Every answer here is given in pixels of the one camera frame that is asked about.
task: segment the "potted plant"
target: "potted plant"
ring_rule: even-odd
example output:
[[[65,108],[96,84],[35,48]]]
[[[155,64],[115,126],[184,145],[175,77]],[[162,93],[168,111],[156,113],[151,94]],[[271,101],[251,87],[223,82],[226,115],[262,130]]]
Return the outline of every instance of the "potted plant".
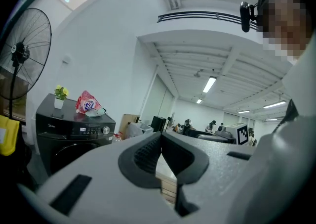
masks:
[[[57,88],[55,89],[55,108],[61,109],[63,107],[64,100],[67,99],[68,95],[69,91],[65,87],[57,85]]]

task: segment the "white flower pot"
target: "white flower pot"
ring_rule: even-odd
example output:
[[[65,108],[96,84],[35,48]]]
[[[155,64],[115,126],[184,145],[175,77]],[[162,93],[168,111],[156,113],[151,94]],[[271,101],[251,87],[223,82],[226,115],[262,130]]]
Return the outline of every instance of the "white flower pot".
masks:
[[[54,106],[56,109],[61,109],[63,108],[64,100],[60,100],[55,98]]]

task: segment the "fluorescent light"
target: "fluorescent light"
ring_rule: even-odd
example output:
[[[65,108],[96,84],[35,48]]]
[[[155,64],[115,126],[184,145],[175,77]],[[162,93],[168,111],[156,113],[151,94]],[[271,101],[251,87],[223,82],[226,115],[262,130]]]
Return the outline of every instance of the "fluorescent light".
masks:
[[[215,77],[210,77],[208,82],[203,90],[204,93],[208,93],[209,89],[213,86],[214,82],[216,81]]]
[[[270,108],[270,107],[278,106],[278,105],[281,105],[281,104],[285,104],[285,102],[282,101],[282,102],[279,102],[279,103],[266,105],[266,106],[263,106],[263,108]]]

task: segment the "pink packaging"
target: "pink packaging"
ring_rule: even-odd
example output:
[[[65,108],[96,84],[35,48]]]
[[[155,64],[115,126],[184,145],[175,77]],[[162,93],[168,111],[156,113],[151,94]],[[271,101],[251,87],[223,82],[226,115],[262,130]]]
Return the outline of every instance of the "pink packaging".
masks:
[[[104,113],[104,109],[99,104],[99,102],[94,98],[94,96],[90,95],[90,93],[85,90],[84,92],[82,92],[77,100],[76,112],[85,114],[87,111],[92,110],[103,110]]]

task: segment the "washing machine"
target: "washing machine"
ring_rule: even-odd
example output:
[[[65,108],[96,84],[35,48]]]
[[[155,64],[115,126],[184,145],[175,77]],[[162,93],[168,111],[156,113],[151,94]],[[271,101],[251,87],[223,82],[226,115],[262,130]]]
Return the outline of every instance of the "washing machine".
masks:
[[[54,108],[49,94],[36,112],[36,134],[40,157],[50,176],[86,152],[112,143],[115,121],[104,114],[88,117],[76,113],[76,101],[66,99]]]

